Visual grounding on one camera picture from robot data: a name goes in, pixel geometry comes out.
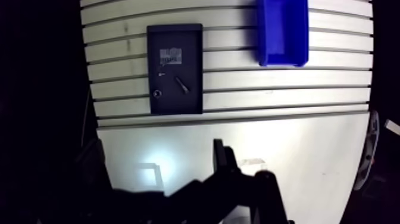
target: slatwall panel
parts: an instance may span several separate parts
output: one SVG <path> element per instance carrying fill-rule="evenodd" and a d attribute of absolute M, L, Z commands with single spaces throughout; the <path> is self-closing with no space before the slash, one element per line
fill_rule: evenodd
<path fill-rule="evenodd" d="M 310 0 L 310 60 L 260 67 L 253 0 L 82 0 L 87 69 L 99 126 L 157 125 L 366 111 L 372 7 Z M 151 116 L 146 27 L 204 26 L 204 114 Z"/>

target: blue storage bin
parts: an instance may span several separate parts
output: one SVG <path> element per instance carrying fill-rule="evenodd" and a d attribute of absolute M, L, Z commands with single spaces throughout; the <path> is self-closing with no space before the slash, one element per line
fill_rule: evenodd
<path fill-rule="evenodd" d="M 257 0 L 261 66 L 304 66 L 308 61 L 307 0 Z"/>

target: black wall safe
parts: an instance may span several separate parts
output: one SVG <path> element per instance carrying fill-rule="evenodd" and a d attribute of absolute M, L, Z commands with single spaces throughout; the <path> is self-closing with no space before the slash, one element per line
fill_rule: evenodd
<path fill-rule="evenodd" d="M 151 113 L 203 111 L 203 27 L 201 24 L 147 27 Z"/>

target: label on safe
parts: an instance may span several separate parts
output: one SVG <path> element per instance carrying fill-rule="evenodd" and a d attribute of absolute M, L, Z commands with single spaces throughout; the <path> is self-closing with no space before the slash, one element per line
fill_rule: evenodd
<path fill-rule="evenodd" d="M 160 50 L 160 64 L 182 64 L 182 49 L 171 48 Z"/>

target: dark background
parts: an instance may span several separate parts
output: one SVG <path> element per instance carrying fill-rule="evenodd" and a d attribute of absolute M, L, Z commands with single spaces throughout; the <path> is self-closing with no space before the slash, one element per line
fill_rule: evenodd
<path fill-rule="evenodd" d="M 399 6 L 374 2 L 371 108 L 382 124 L 400 124 Z M 0 223 L 74 220 L 82 195 L 71 170 L 96 137 L 90 97 L 85 116 L 88 92 L 79 1 L 2 0 Z M 397 222 L 399 159 L 400 136 L 382 125 L 371 187 L 351 195 L 342 223 Z"/>

